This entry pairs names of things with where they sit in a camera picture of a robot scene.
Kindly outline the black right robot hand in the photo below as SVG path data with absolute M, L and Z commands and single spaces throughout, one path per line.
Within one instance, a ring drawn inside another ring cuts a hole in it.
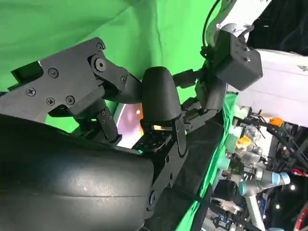
M 0 97 L 3 231 L 137 231 L 186 159 L 173 76 L 92 38 L 13 70 Z

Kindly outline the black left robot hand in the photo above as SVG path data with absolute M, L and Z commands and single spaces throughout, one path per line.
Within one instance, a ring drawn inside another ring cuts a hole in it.
M 207 69 L 186 70 L 173 76 L 175 85 L 182 89 L 195 86 L 195 97 L 181 104 L 184 128 L 189 133 L 202 127 L 223 107 L 227 83 Z

